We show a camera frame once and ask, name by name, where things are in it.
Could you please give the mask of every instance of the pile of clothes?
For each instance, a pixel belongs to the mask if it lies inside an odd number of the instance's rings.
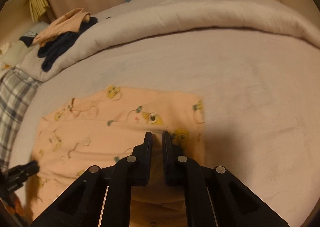
[[[90,13],[77,8],[53,21],[45,30],[35,36],[20,38],[26,46],[39,44],[38,57],[44,58],[42,70],[48,72],[53,63],[64,54],[90,27],[98,22]]]

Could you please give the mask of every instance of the cartoon eye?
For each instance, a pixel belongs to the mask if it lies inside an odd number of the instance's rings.
[[[150,121],[150,123],[151,123],[151,124],[156,123],[157,120],[158,120],[157,117],[158,117],[157,114],[155,114],[155,113],[150,113],[150,114],[149,114],[149,121]]]

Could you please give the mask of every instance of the bed sheet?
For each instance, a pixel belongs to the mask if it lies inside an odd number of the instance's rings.
[[[40,86],[11,166],[28,162],[40,117],[72,97],[110,84],[181,90],[204,99],[207,166],[226,166],[299,227],[320,197],[319,65],[320,50],[303,40],[245,29],[193,30],[113,47]]]

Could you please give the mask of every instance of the peach cloth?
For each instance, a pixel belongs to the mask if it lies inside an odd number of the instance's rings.
[[[83,8],[76,8],[53,21],[47,29],[40,32],[34,39],[32,44],[44,47],[47,42],[53,41],[58,35],[66,32],[79,32],[81,23],[88,22],[90,13],[83,12]]]
[[[150,181],[147,187],[132,188],[131,225],[186,226],[183,190],[164,185],[162,132],[169,131],[184,154],[203,165],[203,123],[202,101],[181,92],[110,86],[85,99],[73,98],[38,127],[32,155],[40,165],[39,188],[31,199],[33,219],[87,168],[114,165],[150,131]]]

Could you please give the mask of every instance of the plaid blanket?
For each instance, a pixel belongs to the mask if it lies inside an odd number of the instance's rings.
[[[41,82],[18,68],[8,71],[0,83],[0,169],[8,169],[14,140],[23,116]]]

